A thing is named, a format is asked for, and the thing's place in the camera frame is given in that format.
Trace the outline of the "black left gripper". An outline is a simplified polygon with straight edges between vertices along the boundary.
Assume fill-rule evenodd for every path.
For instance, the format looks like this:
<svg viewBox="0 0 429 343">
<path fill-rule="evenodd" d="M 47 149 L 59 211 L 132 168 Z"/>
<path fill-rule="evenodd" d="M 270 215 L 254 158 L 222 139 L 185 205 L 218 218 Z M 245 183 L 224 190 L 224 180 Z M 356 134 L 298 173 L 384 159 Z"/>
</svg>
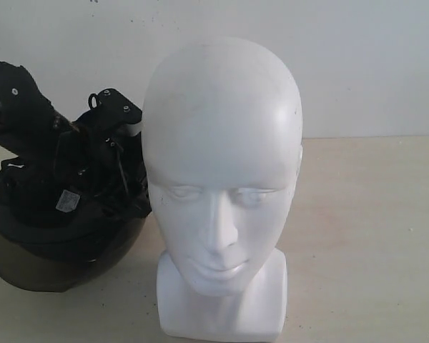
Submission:
<svg viewBox="0 0 429 343">
<path fill-rule="evenodd" d="M 142 110 L 114 88 L 90 94 L 88 105 L 89 110 L 74 121 L 54 113 L 52 173 L 57 179 L 102 179 L 109 174 L 108 146 L 113 163 L 105 192 L 112 196 L 123 191 L 124 198 L 130 200 L 130 178 L 122 163 L 124 149 L 109 135 L 117 131 L 138 135 Z"/>
</svg>

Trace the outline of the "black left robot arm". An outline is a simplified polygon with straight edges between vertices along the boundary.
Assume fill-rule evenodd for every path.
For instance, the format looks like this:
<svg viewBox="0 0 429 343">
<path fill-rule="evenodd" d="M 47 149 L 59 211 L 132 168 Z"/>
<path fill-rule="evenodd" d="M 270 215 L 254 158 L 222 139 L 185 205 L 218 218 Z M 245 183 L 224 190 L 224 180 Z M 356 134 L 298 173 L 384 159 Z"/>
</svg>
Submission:
<svg viewBox="0 0 429 343">
<path fill-rule="evenodd" d="M 0 61 L 0 146 L 52 175 L 92 192 L 113 176 L 121 139 L 135 136 L 142 110 L 122 93 L 92 93 L 74 121 L 58 112 L 23 66 Z"/>
</svg>

